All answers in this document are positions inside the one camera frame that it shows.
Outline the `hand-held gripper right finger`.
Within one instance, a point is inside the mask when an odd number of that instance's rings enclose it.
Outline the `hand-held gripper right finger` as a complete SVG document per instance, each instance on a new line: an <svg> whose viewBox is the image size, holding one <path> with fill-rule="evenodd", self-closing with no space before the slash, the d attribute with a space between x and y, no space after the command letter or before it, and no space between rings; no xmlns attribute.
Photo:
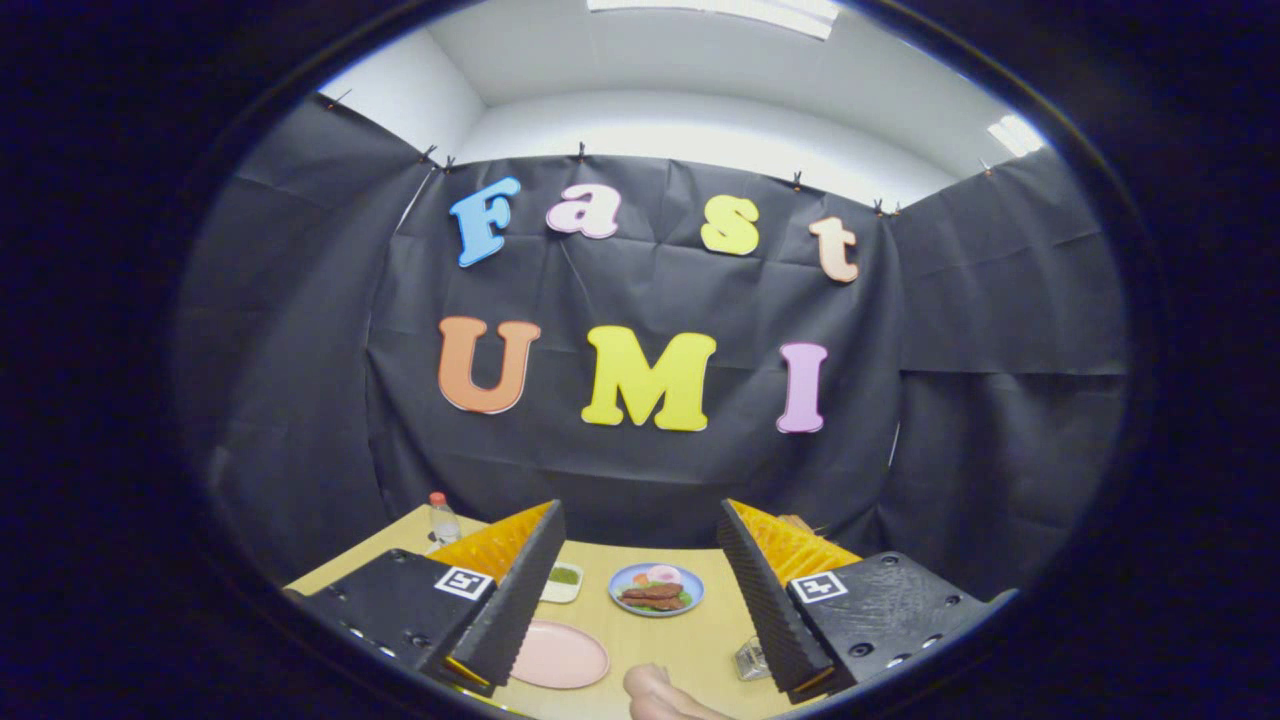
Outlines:
<svg viewBox="0 0 1280 720"><path fill-rule="evenodd" d="M721 507L718 544L774 685L795 705L919 664L1018 596L978 600L905 553L860 557L737 500Z"/></svg>

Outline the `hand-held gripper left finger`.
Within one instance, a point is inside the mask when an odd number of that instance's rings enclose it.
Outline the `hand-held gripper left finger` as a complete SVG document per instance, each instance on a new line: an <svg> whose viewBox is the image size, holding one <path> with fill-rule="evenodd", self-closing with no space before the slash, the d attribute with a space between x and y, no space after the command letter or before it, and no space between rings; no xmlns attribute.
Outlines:
<svg viewBox="0 0 1280 720"><path fill-rule="evenodd" d="M509 680L564 539L552 500L430 555L389 548L287 596L383 662L490 697Z"/></svg>

